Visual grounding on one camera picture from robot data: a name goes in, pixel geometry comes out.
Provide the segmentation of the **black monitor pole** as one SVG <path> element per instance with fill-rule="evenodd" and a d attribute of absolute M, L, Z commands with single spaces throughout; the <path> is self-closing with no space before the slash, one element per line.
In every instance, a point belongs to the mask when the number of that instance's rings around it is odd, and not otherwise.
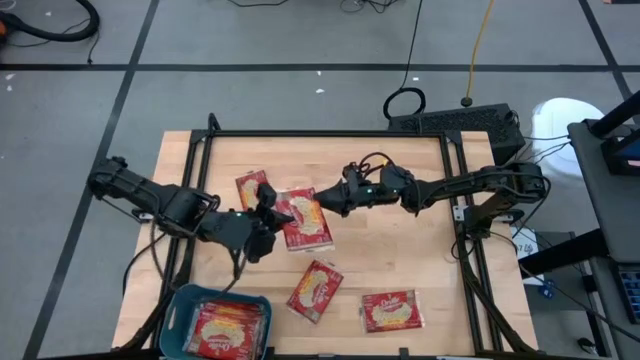
<path fill-rule="evenodd" d="M 640 90 L 623 101 L 600 120 L 589 126 L 590 132 L 597 137 L 604 137 L 633 116 L 640 114 Z"/>

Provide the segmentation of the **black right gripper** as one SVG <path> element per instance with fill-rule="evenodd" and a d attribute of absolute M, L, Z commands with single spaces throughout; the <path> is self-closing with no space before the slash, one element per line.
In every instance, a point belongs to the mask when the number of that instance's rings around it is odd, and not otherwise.
<path fill-rule="evenodd" d="M 361 173 L 358 188 L 351 190 L 346 181 L 338 182 L 330 188 L 315 193 L 313 199 L 321 208 L 345 217 L 359 207 L 371 208 L 377 205 L 395 204 L 400 199 L 400 195 L 396 189 L 382 183 L 372 183 Z"/>

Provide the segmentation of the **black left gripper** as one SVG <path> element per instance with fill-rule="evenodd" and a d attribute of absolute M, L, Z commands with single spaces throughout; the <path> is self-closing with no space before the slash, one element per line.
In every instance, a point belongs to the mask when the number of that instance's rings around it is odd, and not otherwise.
<path fill-rule="evenodd" d="M 213 240 L 229 250 L 240 251 L 250 263 L 258 263 L 273 251 L 276 240 L 273 231 L 295 220 L 277 211 L 268 215 L 268 226 L 254 215 L 241 212 L 216 213 L 213 221 Z"/>

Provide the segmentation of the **white round stool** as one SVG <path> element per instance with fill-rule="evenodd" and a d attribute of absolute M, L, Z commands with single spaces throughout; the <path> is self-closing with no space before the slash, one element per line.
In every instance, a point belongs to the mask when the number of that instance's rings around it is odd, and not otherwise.
<path fill-rule="evenodd" d="M 581 179 L 582 172 L 570 144 L 568 126 L 600 119 L 595 106 L 571 98 L 553 98 L 538 104 L 531 117 L 532 162 L 553 179 Z"/>

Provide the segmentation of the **grey workstation cart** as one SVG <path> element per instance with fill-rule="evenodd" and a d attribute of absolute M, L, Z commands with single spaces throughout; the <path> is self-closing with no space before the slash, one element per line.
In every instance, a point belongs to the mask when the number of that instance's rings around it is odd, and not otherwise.
<path fill-rule="evenodd" d="M 568 133 L 610 256 L 621 263 L 640 263 L 640 176 L 609 172 L 602 140 L 584 123 Z"/>

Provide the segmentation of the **teal plastic basket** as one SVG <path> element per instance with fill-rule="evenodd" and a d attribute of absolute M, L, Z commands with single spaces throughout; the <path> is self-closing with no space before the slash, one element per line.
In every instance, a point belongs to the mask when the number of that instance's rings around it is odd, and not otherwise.
<path fill-rule="evenodd" d="M 263 317 L 262 332 L 259 335 L 258 354 L 254 360 L 264 360 L 272 325 L 272 306 L 263 296 L 250 296 L 237 293 L 222 293 L 194 284 L 181 287 L 170 302 L 167 318 L 160 336 L 160 348 L 169 360 L 212 360 L 190 355 L 183 350 L 192 325 L 199 314 L 200 304 L 204 302 L 226 300 L 261 304 L 266 310 Z"/>

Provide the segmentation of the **black aluminium table frame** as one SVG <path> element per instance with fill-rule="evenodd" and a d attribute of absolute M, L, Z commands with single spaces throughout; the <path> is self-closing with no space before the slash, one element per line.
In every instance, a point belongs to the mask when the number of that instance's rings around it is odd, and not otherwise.
<path fill-rule="evenodd" d="M 189 131 L 160 135 L 149 156 L 138 145 L 123 153 L 129 168 L 159 183 L 181 183 L 191 165 L 191 184 L 220 196 L 222 208 L 238 208 L 235 180 L 264 170 L 278 190 L 333 185 L 342 168 L 367 158 L 385 157 L 432 181 L 461 169 L 489 165 L 493 154 L 483 132 L 465 132 L 459 142 L 417 133 L 378 131 L 233 131 L 218 132 L 210 150 Z M 190 279 L 207 288 L 230 286 L 240 294 L 267 298 L 273 322 L 268 360 L 344 360 L 473 356 L 480 350 L 506 350 L 481 302 L 465 286 L 454 242 L 452 205 L 444 201 L 419 215 L 399 206 L 358 209 L 348 217 L 326 214 L 334 249 L 321 253 L 344 279 L 317 324 L 293 313 L 286 302 L 312 261 L 305 252 L 289 252 L 277 242 L 273 252 L 248 265 L 239 280 L 231 275 L 227 251 L 197 243 Z M 415 290 L 425 324 L 419 329 L 366 333 L 359 314 L 363 295 Z"/>

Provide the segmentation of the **black keyboard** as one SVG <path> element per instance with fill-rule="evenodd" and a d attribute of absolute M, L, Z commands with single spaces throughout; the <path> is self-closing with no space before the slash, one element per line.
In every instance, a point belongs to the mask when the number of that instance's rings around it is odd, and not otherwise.
<path fill-rule="evenodd" d="M 614 267 L 614 277 L 629 321 L 640 325 L 640 265 L 617 264 Z"/>

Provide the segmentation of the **black cart base beam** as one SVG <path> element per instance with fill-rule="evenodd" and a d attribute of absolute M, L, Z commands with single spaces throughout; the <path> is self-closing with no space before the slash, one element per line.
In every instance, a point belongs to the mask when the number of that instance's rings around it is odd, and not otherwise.
<path fill-rule="evenodd" d="M 610 252 L 602 231 L 595 229 L 524 257 L 519 260 L 519 266 L 521 275 L 524 278 L 529 278 L 593 257 L 608 257 L 609 255 Z"/>

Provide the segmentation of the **white paper sheet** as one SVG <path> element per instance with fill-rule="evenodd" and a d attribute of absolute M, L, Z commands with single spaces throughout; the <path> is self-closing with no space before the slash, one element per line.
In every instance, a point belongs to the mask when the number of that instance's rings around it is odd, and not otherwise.
<path fill-rule="evenodd" d="M 510 228 L 512 240 L 517 247 L 517 258 L 522 259 L 533 255 L 539 251 L 536 234 L 529 229 L 517 230 L 516 227 Z"/>

